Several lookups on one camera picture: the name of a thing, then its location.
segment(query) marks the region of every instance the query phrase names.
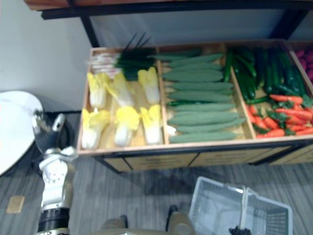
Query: radish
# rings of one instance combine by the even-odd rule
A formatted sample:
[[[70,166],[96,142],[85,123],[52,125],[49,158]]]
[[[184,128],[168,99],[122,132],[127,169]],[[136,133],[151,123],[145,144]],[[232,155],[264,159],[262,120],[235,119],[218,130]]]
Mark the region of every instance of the radish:
[[[307,75],[308,75],[309,79],[312,80],[313,79],[313,70],[308,70]]]
[[[307,70],[307,62],[304,59],[299,59],[304,70]]]
[[[307,63],[313,62],[313,54],[305,54],[303,59],[305,59]]]
[[[313,63],[307,64],[307,69],[313,69]]]
[[[304,56],[304,50],[298,50],[295,52],[295,54],[298,58],[301,58],[302,56]]]

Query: dark object in basket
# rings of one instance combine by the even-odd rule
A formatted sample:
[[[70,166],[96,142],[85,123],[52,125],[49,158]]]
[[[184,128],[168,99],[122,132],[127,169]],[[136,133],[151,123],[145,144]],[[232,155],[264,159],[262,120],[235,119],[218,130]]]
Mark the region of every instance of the dark object in basket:
[[[231,235],[251,235],[251,231],[249,229],[239,229],[238,226],[234,229],[229,229]]]
[[[134,48],[129,48],[137,35],[135,34],[117,59],[115,67],[123,70],[126,80],[136,81],[138,79],[137,72],[139,70],[147,70],[155,63],[154,58],[148,58],[150,55],[155,54],[155,49],[143,47],[151,37],[141,42],[145,34],[146,33],[142,34]]]

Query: black metal shelf frame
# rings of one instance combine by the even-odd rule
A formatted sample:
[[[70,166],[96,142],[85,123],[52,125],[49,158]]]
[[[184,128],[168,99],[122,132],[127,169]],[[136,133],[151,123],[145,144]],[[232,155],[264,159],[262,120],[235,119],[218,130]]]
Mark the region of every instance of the black metal shelf frame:
[[[197,10],[284,9],[285,13],[269,38],[288,39],[313,9],[313,1],[308,0],[189,0],[83,7],[75,6],[74,1],[67,0],[68,8],[43,10],[42,18],[51,20],[80,17],[92,47],[100,47],[100,44],[90,20],[91,16]]]

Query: white round table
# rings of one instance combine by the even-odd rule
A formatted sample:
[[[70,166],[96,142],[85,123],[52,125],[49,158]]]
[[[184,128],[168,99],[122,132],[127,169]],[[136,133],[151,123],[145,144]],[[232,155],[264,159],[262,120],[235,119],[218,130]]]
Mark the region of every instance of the white round table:
[[[10,169],[34,142],[32,114],[40,101],[22,91],[0,93],[0,175]]]

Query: white wall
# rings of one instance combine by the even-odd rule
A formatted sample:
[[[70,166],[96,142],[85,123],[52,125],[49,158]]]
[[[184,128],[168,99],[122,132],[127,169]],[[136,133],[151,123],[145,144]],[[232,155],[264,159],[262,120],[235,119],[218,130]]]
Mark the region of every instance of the white wall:
[[[29,91],[46,110],[81,109],[90,44],[80,19],[44,21],[22,0],[2,1],[0,10],[0,91]],[[102,46],[122,47],[135,32],[152,35],[151,45],[266,38],[281,15],[279,10],[198,11],[92,21]]]

